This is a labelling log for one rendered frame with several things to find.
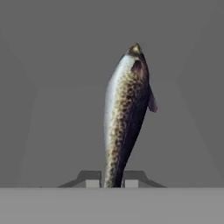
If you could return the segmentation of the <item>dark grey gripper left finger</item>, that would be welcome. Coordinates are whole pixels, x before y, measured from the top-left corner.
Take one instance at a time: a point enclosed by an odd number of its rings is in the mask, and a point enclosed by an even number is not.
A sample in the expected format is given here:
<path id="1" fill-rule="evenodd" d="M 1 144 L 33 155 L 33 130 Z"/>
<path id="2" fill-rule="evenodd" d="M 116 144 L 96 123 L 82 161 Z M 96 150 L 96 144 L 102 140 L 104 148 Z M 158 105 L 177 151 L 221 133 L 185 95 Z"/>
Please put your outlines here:
<path id="1" fill-rule="evenodd" d="M 77 178 L 60 185 L 59 188 L 75 188 L 75 187 L 102 187 L 102 172 L 101 171 L 80 171 Z"/>

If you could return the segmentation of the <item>spotted silver brown fish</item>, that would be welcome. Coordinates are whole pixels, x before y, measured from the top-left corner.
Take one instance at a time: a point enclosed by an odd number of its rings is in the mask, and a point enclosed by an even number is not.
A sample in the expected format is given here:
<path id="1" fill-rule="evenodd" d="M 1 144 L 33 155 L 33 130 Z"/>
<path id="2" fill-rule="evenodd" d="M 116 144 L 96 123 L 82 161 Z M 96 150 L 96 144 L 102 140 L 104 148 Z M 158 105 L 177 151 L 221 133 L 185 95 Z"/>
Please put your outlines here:
<path id="1" fill-rule="evenodd" d="M 139 44 L 132 45 L 112 73 L 104 109 L 106 188 L 119 188 L 145 113 L 156 112 L 158 105 L 150 85 L 150 72 Z"/>

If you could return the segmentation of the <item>grey sink basin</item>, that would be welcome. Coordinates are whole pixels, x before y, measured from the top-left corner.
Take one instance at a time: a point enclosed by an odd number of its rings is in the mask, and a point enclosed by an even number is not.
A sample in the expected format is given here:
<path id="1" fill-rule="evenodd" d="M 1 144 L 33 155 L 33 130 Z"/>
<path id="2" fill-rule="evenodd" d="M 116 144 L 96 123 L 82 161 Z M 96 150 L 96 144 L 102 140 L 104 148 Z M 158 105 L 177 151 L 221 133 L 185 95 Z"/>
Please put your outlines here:
<path id="1" fill-rule="evenodd" d="M 0 0 L 3 178 L 56 186 L 104 164 L 109 76 L 139 44 L 158 110 L 129 168 L 224 186 L 224 0 Z"/>

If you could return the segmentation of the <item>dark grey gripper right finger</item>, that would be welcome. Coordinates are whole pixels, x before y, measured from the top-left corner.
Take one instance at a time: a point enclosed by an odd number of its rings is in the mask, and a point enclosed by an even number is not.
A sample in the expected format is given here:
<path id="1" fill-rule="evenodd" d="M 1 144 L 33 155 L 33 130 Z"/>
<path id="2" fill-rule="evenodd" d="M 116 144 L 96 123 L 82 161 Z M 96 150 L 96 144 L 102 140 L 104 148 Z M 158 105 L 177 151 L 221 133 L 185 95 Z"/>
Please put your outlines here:
<path id="1" fill-rule="evenodd" d="M 122 186 L 128 187 L 129 181 L 136 181 L 137 187 L 150 187 L 150 188 L 165 188 L 165 185 L 159 184 L 158 182 L 147 177 L 144 171 L 125 171 L 122 178 Z"/>

